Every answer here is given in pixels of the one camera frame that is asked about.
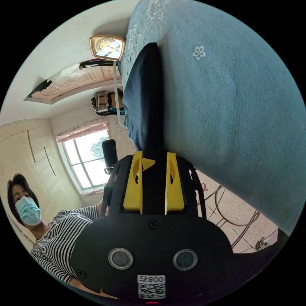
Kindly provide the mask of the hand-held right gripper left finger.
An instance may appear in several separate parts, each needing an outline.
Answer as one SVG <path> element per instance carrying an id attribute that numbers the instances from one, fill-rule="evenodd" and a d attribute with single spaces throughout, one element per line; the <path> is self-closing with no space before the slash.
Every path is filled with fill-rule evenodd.
<path id="1" fill-rule="evenodd" d="M 142 152 L 133 154 L 123 207 L 142 214 Z"/>

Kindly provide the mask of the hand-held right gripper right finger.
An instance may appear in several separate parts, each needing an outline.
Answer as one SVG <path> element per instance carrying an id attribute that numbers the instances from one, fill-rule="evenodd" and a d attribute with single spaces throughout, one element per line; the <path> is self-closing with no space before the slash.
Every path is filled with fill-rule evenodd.
<path id="1" fill-rule="evenodd" d="M 177 157 L 175 153 L 167 152 L 165 214 L 181 212 L 184 207 Z"/>

